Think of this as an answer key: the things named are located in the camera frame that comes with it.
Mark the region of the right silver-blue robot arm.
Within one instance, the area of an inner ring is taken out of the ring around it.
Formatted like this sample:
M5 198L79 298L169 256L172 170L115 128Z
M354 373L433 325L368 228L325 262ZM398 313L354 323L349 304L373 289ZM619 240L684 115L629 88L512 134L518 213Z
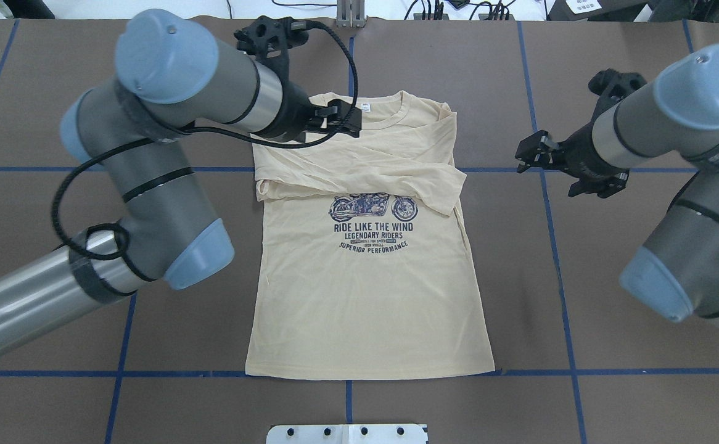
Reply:
M633 168L675 152L696 169L619 282L673 323L697 316L719 329L719 43L665 68L653 81L613 68L588 82L590 121L564 141L546 130L523 139L517 171L560 171L569 196L623 191Z

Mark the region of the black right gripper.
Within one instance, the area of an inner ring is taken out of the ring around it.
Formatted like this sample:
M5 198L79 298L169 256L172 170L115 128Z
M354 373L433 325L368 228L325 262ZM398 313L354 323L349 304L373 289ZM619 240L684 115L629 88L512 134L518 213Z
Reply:
M583 126L561 143L554 141L548 131L537 130L518 144L515 159L519 161L519 174L530 168L540 168L562 171L577 179L569 188L569 197L594 194L607 199L627 188L630 173L600 157L590 126Z

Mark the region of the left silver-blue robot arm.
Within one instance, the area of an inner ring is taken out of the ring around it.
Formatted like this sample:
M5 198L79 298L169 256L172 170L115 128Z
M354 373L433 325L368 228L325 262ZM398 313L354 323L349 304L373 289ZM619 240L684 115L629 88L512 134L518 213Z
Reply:
M359 137L357 92L315 105L291 82L289 51L312 29L328 33L353 64L334 29L317 20L261 16L234 33L235 47L164 9L129 20L114 76L84 92L60 123L62 143L80 161L51 204L60 245L0 278L0 359L148 283L187 289L230 264L230 236L182 139L213 133L303 149L337 134ZM60 220L64 194L93 168L109 175L126 216L70 236Z

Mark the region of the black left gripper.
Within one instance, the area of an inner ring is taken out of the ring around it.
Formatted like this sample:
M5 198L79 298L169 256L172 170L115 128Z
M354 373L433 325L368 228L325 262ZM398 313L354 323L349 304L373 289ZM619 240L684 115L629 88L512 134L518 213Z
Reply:
M345 99L331 99L326 105L314 105L306 92L291 81L282 85L282 101L277 116L264 129L270 141L306 141L308 124L316 118L317 134L344 134L358 138L361 110Z

